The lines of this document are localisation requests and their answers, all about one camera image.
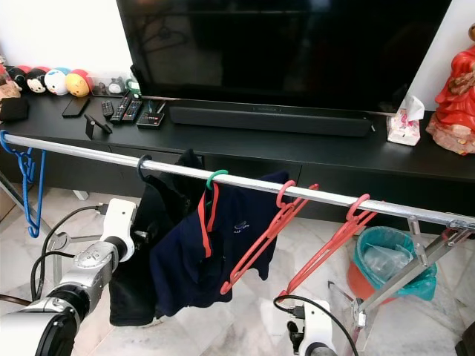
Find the orange bucket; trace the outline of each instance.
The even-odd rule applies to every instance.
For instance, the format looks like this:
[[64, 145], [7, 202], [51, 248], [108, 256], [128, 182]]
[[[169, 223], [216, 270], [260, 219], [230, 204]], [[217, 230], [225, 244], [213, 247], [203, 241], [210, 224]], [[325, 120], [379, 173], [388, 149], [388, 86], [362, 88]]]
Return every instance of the orange bucket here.
[[[347, 273], [347, 282], [351, 291], [357, 298], [366, 300], [375, 292], [374, 287], [366, 280], [358, 266], [352, 261]], [[388, 298], [382, 304], [392, 302], [395, 298]]]

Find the television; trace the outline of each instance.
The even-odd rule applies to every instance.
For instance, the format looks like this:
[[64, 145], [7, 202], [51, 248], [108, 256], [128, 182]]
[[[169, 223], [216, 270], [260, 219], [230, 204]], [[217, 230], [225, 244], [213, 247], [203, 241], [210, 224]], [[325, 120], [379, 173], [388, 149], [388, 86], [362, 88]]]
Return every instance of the television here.
[[451, 0], [117, 0], [145, 97], [394, 113]]

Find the red figurine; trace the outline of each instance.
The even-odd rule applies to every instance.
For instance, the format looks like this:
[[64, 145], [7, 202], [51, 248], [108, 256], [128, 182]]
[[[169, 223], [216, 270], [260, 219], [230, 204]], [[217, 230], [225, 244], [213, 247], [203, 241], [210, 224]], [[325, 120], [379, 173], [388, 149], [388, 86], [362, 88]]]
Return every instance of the red figurine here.
[[[468, 31], [475, 41], [475, 24]], [[434, 141], [461, 155], [475, 153], [475, 46], [464, 50], [452, 61], [452, 73], [426, 131]]]

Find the marble floor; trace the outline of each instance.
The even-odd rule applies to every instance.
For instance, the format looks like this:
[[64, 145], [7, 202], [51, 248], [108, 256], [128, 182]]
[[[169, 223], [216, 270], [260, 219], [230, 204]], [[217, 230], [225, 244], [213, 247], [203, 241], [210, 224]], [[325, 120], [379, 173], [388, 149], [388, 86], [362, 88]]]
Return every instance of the marble floor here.
[[[72, 191], [49, 189], [44, 198], [43, 218], [54, 225], [75, 208], [107, 202], [110, 198], [106, 194], [91, 194], [82, 202]], [[71, 236], [100, 234], [102, 220], [102, 216], [86, 211], [65, 223], [61, 231]], [[279, 235], [267, 281], [250, 271], [234, 287], [230, 303], [215, 303], [207, 309], [186, 308], [174, 317], [163, 317], [147, 326], [110, 325], [106, 289], [97, 309], [81, 325], [73, 355], [292, 355], [286, 336], [288, 318], [272, 306], [272, 299], [338, 227], [333, 222], [294, 219]], [[433, 237], [425, 238], [429, 243]], [[30, 269], [40, 255], [43, 239], [44, 235], [38, 239], [28, 236], [24, 216], [18, 208], [0, 222], [0, 293], [30, 299]], [[77, 253], [88, 244], [70, 245], [67, 252]], [[338, 250], [295, 294], [326, 300], [338, 317], [348, 319], [348, 305], [340, 294], [327, 288], [327, 281], [334, 281], [351, 294], [346, 273], [354, 245], [355, 241], [351, 240]], [[381, 306], [374, 315], [364, 354], [455, 355], [455, 344], [475, 321], [474, 251], [475, 242], [467, 241], [438, 262], [438, 286], [431, 302], [404, 297]], [[69, 266], [71, 261], [63, 259], [63, 269]], [[50, 261], [45, 287], [46, 291], [52, 287]], [[15, 304], [0, 302], [0, 315], [17, 309]], [[338, 354], [342, 355], [345, 340], [335, 325], [333, 340]]]

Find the cable wire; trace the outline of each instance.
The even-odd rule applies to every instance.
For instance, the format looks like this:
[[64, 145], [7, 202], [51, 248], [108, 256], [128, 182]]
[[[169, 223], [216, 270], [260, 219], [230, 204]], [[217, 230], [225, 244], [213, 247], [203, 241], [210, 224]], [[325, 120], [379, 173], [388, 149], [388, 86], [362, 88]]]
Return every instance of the cable wire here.
[[38, 300], [42, 296], [43, 292], [43, 285], [45, 284], [45, 259], [42, 257], [46, 255], [46, 249], [48, 248], [48, 243], [51, 239], [51, 237], [54, 235], [56, 230], [64, 224], [68, 219], [70, 219], [73, 215], [76, 215], [80, 211], [85, 211], [85, 210], [98, 210], [100, 208], [100, 205], [95, 205], [95, 206], [85, 206], [83, 208], [76, 209], [75, 211], [70, 212], [68, 215], [63, 217], [48, 233], [48, 235], [45, 238], [45, 241], [43, 242], [42, 246], [42, 254], [38, 260], [41, 261], [40, 265], [40, 270], [39, 270], [39, 282], [38, 282], [38, 289], [36, 289], [36, 282], [35, 282], [35, 276], [36, 276], [36, 269], [35, 273], [32, 275], [33, 278], [30, 279], [30, 289], [31, 289], [31, 300]]
[[283, 312], [291, 314], [292, 313], [291, 309], [287, 309], [287, 308], [284, 308], [283, 306], [278, 305], [278, 302], [281, 302], [282, 300], [285, 300], [285, 299], [300, 300], [302, 302], [312, 304], [313, 306], [319, 308], [323, 313], [328, 315], [330, 317], [330, 319], [333, 320], [335, 322], [335, 324], [338, 325], [338, 327], [343, 331], [344, 336], [347, 337], [348, 342], [350, 343], [351, 349], [353, 350], [353, 354], [355, 356], [358, 356], [358, 351], [356, 350], [356, 345], [353, 342], [353, 340], [350, 336], [350, 333], [344, 328], [343, 324], [340, 323], [340, 320], [338, 320], [332, 313], [327, 311], [323, 306], [320, 306], [317, 303], [315, 303], [313, 300], [305, 298], [305, 297], [300, 297], [298, 295], [281, 295], [279, 297], [276, 297], [274, 299], [274, 307], [281, 310], [281, 311], [283, 311]]
[[12, 297], [11, 295], [6, 295], [6, 294], [0, 294], [0, 300], [3, 302], [19, 304], [20, 306], [29, 306], [31, 304], [29, 300]]
[[[36, 261], [35, 263], [33, 264], [33, 267], [31, 268], [31, 275], [30, 275], [30, 287], [31, 287], [31, 294], [33, 295], [34, 291], [35, 291], [35, 276], [36, 276], [36, 270], [38, 268], [38, 265], [41, 263], [42, 265], [44, 265], [44, 261], [45, 261], [45, 258], [48, 257], [48, 256], [51, 256], [52, 254], [55, 254], [55, 255], [58, 255], [58, 256], [63, 256], [63, 257], [69, 257], [69, 258], [73, 258], [74, 255], [73, 254], [66, 254], [65, 252], [60, 252], [60, 251], [50, 251], [50, 252], [47, 252], [45, 254], [42, 254]], [[37, 295], [37, 298], [32, 298], [33, 301], [35, 300], [38, 300], [42, 295], [42, 290], [39, 291], [39, 294]]]

